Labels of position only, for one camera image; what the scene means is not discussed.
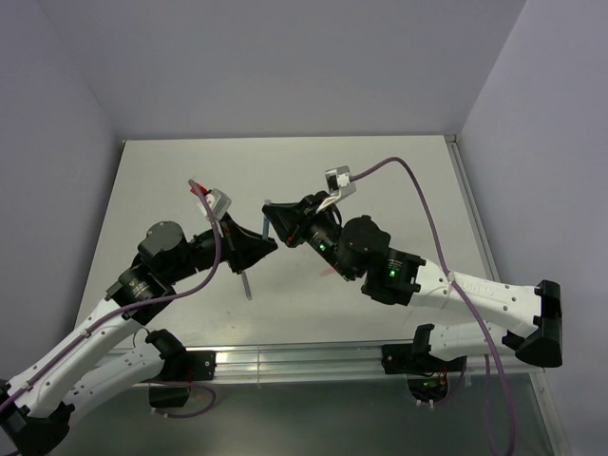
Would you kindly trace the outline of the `blue pen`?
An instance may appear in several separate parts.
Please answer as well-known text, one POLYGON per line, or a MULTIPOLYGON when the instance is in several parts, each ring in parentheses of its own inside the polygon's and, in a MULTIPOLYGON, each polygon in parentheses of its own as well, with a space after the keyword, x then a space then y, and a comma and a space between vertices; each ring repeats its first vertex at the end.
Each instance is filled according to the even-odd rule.
POLYGON ((264 239, 267 239, 269 237, 269 232, 270 232, 270 221, 268 220, 268 218, 266 216, 264 216, 263 221, 262 221, 262 237, 264 239))

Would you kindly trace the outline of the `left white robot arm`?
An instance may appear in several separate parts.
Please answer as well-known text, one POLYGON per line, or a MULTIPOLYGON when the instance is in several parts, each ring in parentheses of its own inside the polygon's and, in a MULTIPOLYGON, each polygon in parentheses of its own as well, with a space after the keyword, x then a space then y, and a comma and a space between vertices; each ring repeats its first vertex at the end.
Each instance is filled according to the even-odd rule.
POLYGON ((228 215, 211 230, 186 238, 173 221, 148 229, 130 268, 91 314, 30 368, 1 384, 1 427, 24 455, 45 455, 71 423, 141 381, 171 380, 185 367, 185 348, 166 330, 153 331, 120 360, 97 363, 119 342, 144 329, 173 301, 175 285, 221 263, 240 274, 277 249, 270 237, 228 215))

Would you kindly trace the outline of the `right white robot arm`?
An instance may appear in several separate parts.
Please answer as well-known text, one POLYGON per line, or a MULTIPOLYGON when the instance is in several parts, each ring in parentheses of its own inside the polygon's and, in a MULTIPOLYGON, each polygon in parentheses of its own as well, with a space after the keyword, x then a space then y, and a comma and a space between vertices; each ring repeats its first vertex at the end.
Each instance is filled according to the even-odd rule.
POLYGON ((473 322, 427 323, 407 347, 415 369, 466 356, 514 354, 534 367, 562 364, 561 287, 543 280, 535 286, 503 284, 444 272, 420 256, 390 247, 390 234, 367 215, 341 224, 321 206, 319 192, 299 202, 267 203, 262 212, 289 248, 310 245, 347 281, 361 279, 361 292, 385 305, 425 307, 470 314, 473 322))

